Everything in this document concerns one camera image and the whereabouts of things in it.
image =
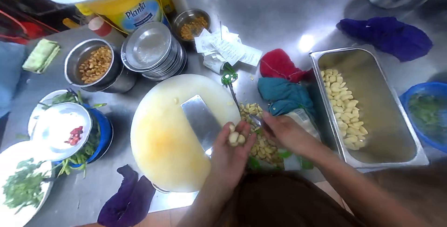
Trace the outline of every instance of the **stack of plates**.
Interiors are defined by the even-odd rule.
[[[178,75],[186,65],[186,51],[160,22],[150,22],[129,35],[121,59],[131,71],[154,81]]]

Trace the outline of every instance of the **white plate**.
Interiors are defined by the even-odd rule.
[[[82,126],[81,139],[76,145],[65,143],[70,132]],[[87,142],[92,129],[92,117],[81,105],[61,103],[45,110],[38,118],[31,140],[40,144],[46,160],[60,161],[74,155]]]
[[[28,223],[31,218],[36,215],[39,209],[42,207],[43,203],[47,199],[50,190],[53,186],[53,182],[42,183],[43,199],[37,208],[33,206],[27,206],[20,210],[19,213],[15,214],[19,207],[15,209],[10,209],[4,205],[5,195],[3,195],[3,186],[6,184],[6,180],[9,176],[14,175],[17,169],[17,164],[21,161],[34,158],[34,162],[37,163],[42,159],[39,153],[39,146],[31,141],[22,141],[17,144],[10,146],[8,149],[4,150],[0,154],[0,167],[2,168],[0,172],[0,217],[2,226],[8,227],[23,227]],[[36,170],[36,172],[45,173],[51,170],[51,162],[44,162]],[[54,177],[54,172],[48,172],[48,175]]]
[[[66,89],[57,90],[49,93],[47,96],[43,97],[39,102],[47,105],[51,105],[52,99],[60,94],[64,94],[68,92]],[[31,112],[30,120],[28,121],[28,135],[31,136],[34,130],[34,126],[36,126],[37,119],[39,115],[41,115],[45,110],[43,110],[43,105],[37,104],[34,108],[33,112]]]

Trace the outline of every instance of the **knife blade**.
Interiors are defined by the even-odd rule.
[[[211,156],[214,140],[222,130],[220,123],[198,94],[181,104],[181,107],[205,154]]]

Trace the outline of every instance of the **purple cloth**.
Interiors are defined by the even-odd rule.
[[[106,227],[129,227],[140,223],[148,214],[155,189],[152,183],[129,165],[117,172],[123,176],[118,192],[105,202],[98,215],[98,223]]]
[[[425,56],[433,47],[432,41],[422,30],[395,17],[373,17],[367,21],[343,19],[338,26],[348,35],[392,54],[401,62]]]

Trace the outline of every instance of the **blue bucket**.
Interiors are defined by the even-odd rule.
[[[427,82],[427,83],[421,83],[417,84],[415,86],[412,86],[410,89],[408,89],[404,94],[400,96],[400,101],[402,102],[402,105],[404,106],[405,112],[408,115],[408,118],[410,119],[411,124],[413,125],[414,130],[416,131],[417,136],[426,144],[439,149],[443,151],[444,153],[447,153],[447,142],[445,144],[440,143],[437,140],[429,138],[426,134],[424,134],[416,125],[413,116],[409,109],[409,102],[410,98],[414,94],[427,94],[427,95],[433,95],[434,97],[440,97],[447,100],[447,84],[439,83],[439,82]],[[447,110],[441,111],[443,114],[443,119],[441,122],[444,123],[444,126],[447,127]]]
[[[99,159],[99,157],[101,157],[104,154],[104,152],[108,149],[109,145],[111,144],[113,135],[112,124],[102,112],[98,111],[97,109],[91,108],[91,106],[87,104],[83,105],[85,106],[85,108],[87,108],[90,114],[96,118],[99,124],[99,130],[101,132],[101,138],[99,141],[99,145],[96,148],[96,151],[93,153],[92,156],[90,156],[87,159],[87,163],[91,163]],[[57,161],[53,162],[53,164],[58,165],[61,162],[62,161]],[[73,164],[70,162],[69,165],[70,167],[80,167],[82,164]]]

